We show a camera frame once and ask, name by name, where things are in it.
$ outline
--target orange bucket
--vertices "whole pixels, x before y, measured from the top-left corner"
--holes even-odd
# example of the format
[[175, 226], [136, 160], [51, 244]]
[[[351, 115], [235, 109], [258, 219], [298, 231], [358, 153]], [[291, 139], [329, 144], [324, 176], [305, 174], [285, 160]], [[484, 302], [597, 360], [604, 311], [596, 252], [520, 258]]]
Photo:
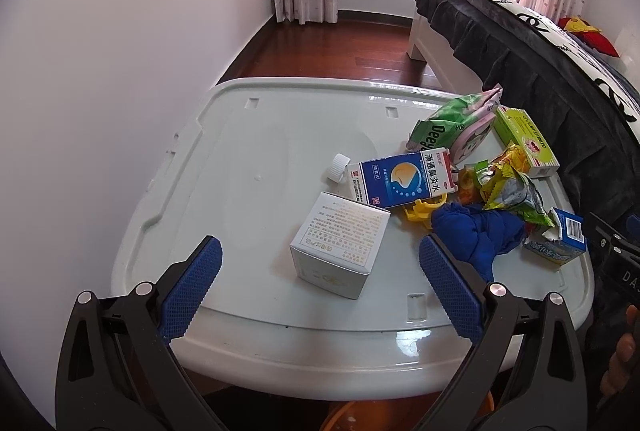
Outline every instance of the orange bucket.
[[[321, 426], [321, 431], [411, 431], [439, 393], [394, 400], [356, 400], [337, 402]], [[494, 398], [487, 394], [478, 416], [495, 408]]]

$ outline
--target person's hand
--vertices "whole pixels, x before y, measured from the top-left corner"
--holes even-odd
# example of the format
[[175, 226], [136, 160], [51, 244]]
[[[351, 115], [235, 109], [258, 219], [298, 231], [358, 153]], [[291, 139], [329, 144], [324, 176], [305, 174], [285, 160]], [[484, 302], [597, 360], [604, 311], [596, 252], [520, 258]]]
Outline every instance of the person's hand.
[[[631, 305], [626, 309], [626, 322], [633, 327], [638, 315], [638, 309]], [[629, 380], [630, 372], [626, 367], [626, 362], [636, 351], [636, 342], [631, 334], [624, 334], [620, 337], [614, 353], [609, 360], [609, 370], [602, 376], [600, 391], [605, 397], [611, 397], [622, 391]]]

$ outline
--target barcode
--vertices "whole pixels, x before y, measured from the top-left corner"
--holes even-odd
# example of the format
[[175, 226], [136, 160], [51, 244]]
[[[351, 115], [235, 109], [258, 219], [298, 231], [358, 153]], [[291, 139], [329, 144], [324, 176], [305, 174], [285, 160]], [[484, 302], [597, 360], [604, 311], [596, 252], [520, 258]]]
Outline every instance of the barcode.
[[580, 243], [584, 243], [584, 236], [582, 236], [582, 224], [579, 221], [572, 220], [571, 218], [565, 218], [566, 222], [566, 235], [571, 239], [577, 239]]

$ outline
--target metal screw head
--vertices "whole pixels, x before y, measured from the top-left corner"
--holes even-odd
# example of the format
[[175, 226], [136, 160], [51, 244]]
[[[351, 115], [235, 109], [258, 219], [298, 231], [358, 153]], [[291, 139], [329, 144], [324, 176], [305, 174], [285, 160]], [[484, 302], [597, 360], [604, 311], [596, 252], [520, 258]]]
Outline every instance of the metal screw head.
[[140, 283], [136, 287], [136, 294], [138, 294], [139, 296], [146, 296], [149, 292], [151, 292], [153, 287], [154, 286], [147, 281], [145, 281], [145, 283]]
[[80, 295], [78, 296], [78, 302], [81, 305], [84, 305], [85, 303], [89, 303], [91, 301], [91, 292], [89, 292], [88, 290], [85, 290], [84, 292], [81, 292]]
[[489, 287], [489, 291], [496, 297], [502, 297], [507, 293], [507, 289], [500, 283], [494, 283]]
[[549, 301], [554, 305], [561, 305], [564, 302], [562, 296], [558, 294], [558, 292], [552, 292], [549, 294]]

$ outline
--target green wet wipes pack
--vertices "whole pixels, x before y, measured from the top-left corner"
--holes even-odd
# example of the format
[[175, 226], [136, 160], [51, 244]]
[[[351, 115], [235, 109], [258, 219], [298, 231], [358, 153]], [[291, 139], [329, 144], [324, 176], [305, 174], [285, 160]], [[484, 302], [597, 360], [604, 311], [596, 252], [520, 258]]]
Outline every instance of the green wet wipes pack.
[[480, 94], [456, 97], [440, 107], [426, 121], [418, 121], [406, 143], [408, 151], [450, 149], [469, 127], [499, 106], [502, 89], [498, 86]]

